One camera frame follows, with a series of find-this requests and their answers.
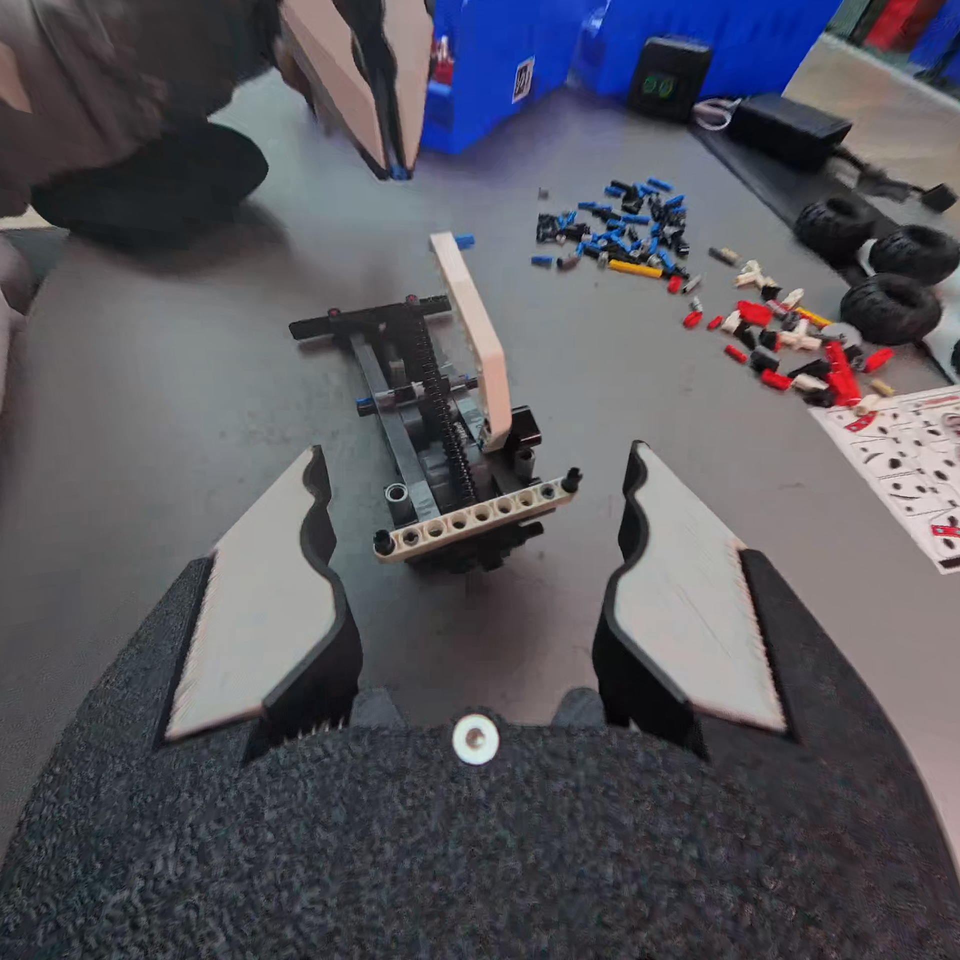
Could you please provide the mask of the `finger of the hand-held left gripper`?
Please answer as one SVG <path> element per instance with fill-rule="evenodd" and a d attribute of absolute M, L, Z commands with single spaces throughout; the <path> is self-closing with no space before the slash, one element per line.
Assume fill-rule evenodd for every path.
<path fill-rule="evenodd" d="M 377 101 L 348 21 L 331 1 L 286 1 L 281 22 L 314 100 L 339 122 L 373 173 L 389 179 Z"/>
<path fill-rule="evenodd" d="M 391 56 L 388 69 L 388 170 L 407 168 L 413 176 L 425 126 L 434 2 L 385 1 L 383 36 Z"/>

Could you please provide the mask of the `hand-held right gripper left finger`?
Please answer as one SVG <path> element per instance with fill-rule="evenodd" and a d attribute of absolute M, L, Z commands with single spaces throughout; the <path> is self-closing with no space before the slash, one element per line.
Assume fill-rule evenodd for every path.
<path fill-rule="evenodd" d="M 362 642 L 331 562 L 324 451 L 310 446 L 208 557 L 171 688 L 165 743 L 253 722 L 267 743 L 349 725 Z"/>

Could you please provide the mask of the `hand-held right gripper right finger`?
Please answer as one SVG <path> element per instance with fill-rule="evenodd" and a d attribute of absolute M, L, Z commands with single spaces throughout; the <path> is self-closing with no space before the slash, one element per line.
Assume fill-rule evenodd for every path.
<path fill-rule="evenodd" d="M 699 735 L 704 717 L 787 734 L 745 543 L 643 440 L 622 493 L 593 643 L 608 716 L 654 735 Z"/>

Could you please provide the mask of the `grey black toy chassis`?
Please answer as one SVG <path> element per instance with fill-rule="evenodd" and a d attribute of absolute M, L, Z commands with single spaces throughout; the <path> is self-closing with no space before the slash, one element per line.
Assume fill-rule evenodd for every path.
<path fill-rule="evenodd" d="M 304 345 L 330 340 L 350 350 L 366 383 L 359 417 L 376 418 L 395 479 L 384 498 L 392 529 L 373 535 L 375 558 L 424 570 L 501 568 L 544 532 L 543 517 L 579 493 L 582 471 L 536 474 L 542 433 L 527 406 L 514 407 L 505 444 L 481 442 L 479 379 L 454 366 L 428 324 L 452 314 L 444 294 L 324 314 L 289 324 Z"/>

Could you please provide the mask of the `white bent toy beam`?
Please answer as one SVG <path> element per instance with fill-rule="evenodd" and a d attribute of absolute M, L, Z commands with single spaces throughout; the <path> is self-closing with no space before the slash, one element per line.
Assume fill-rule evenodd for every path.
<path fill-rule="evenodd" d="M 479 445 L 489 452 L 502 450 L 513 422 L 503 346 L 453 234 L 432 233 L 429 246 L 476 367 L 482 415 Z"/>

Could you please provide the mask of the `person's left forearm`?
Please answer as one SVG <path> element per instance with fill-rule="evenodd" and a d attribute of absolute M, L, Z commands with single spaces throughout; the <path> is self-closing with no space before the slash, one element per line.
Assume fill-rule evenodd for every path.
<path fill-rule="evenodd" d="M 125 160 L 274 67 L 276 1 L 3 1 L 1 210 Z"/>

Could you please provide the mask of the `grey desk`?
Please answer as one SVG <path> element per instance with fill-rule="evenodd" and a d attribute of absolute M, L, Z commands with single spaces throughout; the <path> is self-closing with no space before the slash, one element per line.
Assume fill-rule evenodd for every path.
<path fill-rule="evenodd" d="M 168 258 L 72 240 L 14 338 L 2 423 L 2 849 L 64 727 L 169 586 L 315 443 L 334 487 L 333 566 L 364 644 L 362 683 L 413 724 L 487 707 L 545 724 L 594 686 L 604 589 L 621 561 L 621 483 L 647 442 L 764 552 L 859 671 L 908 746 L 958 850 L 958 575 L 931 561 L 801 398 L 757 383 L 685 302 L 592 263 L 530 257 L 546 210 L 611 178 L 686 194 L 708 316 L 756 258 L 810 307 L 845 284 L 692 136 L 561 91 L 459 157 L 379 182 L 277 75 L 220 121 L 270 173 L 241 219 Z M 355 413 L 362 378 L 290 322 L 438 289 L 429 235 L 473 234 L 464 260 L 507 355 L 513 403 L 542 432 L 542 475 L 583 471 L 574 504 L 495 572 L 419 579 L 371 540 L 391 462 Z"/>

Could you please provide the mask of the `black desk mat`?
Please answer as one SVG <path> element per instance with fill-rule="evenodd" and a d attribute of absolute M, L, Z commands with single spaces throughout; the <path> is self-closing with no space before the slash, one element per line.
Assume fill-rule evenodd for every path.
<path fill-rule="evenodd" d="M 872 209 L 876 214 L 876 223 L 871 239 L 882 239 L 894 230 L 909 225 L 930 227 L 958 240 L 957 236 L 944 231 L 930 222 L 902 222 L 893 219 L 881 206 L 871 202 L 857 190 L 847 186 L 835 174 L 837 163 L 831 161 L 822 171 L 816 173 L 795 171 L 785 164 L 774 160 L 764 153 L 742 146 L 728 138 L 724 131 L 698 130 L 702 144 L 733 173 L 750 192 L 759 198 L 793 232 L 794 222 L 807 205 L 831 197 L 842 197 L 857 201 Z M 820 258 L 831 270 L 834 270 L 848 285 L 848 290 L 867 279 L 867 273 L 858 262 L 857 255 L 846 263 L 834 265 L 798 241 L 810 253 Z"/>

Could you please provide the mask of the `blue labelled storage bin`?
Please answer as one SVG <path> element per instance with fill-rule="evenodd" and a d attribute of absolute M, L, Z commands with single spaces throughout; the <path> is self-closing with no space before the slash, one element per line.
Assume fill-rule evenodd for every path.
<path fill-rule="evenodd" d="M 563 87 L 589 2 L 437 1 L 448 74 L 428 85 L 421 146 L 456 155 Z"/>

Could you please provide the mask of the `toy sticker sheet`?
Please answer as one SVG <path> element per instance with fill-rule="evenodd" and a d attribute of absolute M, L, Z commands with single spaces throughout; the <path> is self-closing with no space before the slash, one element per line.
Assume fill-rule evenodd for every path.
<path fill-rule="evenodd" d="M 934 567 L 958 573 L 958 385 L 810 413 Z"/>

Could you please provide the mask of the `black sensor box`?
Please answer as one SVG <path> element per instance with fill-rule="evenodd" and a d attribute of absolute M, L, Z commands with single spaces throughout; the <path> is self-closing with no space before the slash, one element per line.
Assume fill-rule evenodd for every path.
<path fill-rule="evenodd" d="M 630 79 L 633 114 L 686 125 L 714 58 L 708 43 L 674 35 L 648 37 Z"/>

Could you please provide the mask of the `pile of red white pieces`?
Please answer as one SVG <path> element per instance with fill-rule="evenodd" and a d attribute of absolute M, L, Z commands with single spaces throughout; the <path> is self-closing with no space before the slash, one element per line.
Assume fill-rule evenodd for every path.
<path fill-rule="evenodd" d="M 764 388 L 800 397 L 812 413 L 848 434 L 865 434 L 882 416 L 897 416 L 891 405 L 896 390 L 881 377 L 895 356 L 891 347 L 871 348 L 856 326 L 805 307 L 804 290 L 782 295 L 776 285 L 763 286 L 760 299 L 741 297 L 728 314 L 705 321 L 701 299 L 693 294 L 699 281 L 682 284 L 676 275 L 669 282 L 671 292 L 690 295 L 683 327 L 704 325 L 726 336 L 726 357 Z"/>

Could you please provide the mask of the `pile of blue black pins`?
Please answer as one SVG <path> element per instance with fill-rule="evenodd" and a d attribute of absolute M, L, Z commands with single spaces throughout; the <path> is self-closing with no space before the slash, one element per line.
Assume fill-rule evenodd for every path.
<path fill-rule="evenodd" d="M 535 254 L 531 263 L 565 272 L 589 260 L 601 270 L 664 282 L 671 294 L 689 294 L 702 280 L 689 267 L 688 222 L 686 197 L 668 181 L 613 178 L 599 200 L 538 211 L 536 245 L 560 253 Z"/>

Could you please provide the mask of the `black toy tyre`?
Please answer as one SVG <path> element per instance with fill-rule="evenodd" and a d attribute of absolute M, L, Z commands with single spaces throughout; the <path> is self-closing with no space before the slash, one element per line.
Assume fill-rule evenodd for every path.
<path fill-rule="evenodd" d="M 929 226 L 904 225 L 875 241 L 868 263 L 877 274 L 894 274 L 934 286 L 957 270 L 959 243 L 952 235 Z"/>
<path fill-rule="evenodd" d="M 799 213 L 793 233 L 801 245 L 825 261 L 838 265 L 852 261 L 872 239 L 877 214 L 849 198 L 830 197 L 808 204 Z"/>
<path fill-rule="evenodd" d="M 893 273 L 879 273 L 852 286 L 839 305 L 840 322 L 882 347 L 922 341 L 939 325 L 942 313 L 929 287 Z"/>

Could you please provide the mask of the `white book stand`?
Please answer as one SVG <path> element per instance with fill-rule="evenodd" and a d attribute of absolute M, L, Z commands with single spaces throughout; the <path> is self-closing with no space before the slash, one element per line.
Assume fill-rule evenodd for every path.
<path fill-rule="evenodd" d="M 868 263 L 868 254 L 878 239 L 870 239 L 858 250 L 856 257 L 867 279 L 878 275 Z M 958 383 L 959 372 L 959 294 L 958 268 L 954 273 L 934 286 L 927 286 L 942 306 L 942 318 L 939 324 L 921 341 L 910 345 L 925 346 L 931 358 L 942 370 L 946 378 Z"/>

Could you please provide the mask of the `black power adapter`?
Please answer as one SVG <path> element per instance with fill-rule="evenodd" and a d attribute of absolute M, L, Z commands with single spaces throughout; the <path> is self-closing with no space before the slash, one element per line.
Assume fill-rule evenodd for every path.
<path fill-rule="evenodd" d="M 800 172 L 820 170 L 854 126 L 853 121 L 777 93 L 745 98 L 731 114 L 732 141 Z"/>

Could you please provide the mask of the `person's grey printed sweatshirt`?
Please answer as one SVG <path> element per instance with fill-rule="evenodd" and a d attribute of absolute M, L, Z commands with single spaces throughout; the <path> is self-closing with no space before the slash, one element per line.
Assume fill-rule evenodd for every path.
<path fill-rule="evenodd" d="M 12 343 L 26 322 L 36 289 L 34 272 L 6 234 L 1 235 L 1 408 L 4 408 Z"/>

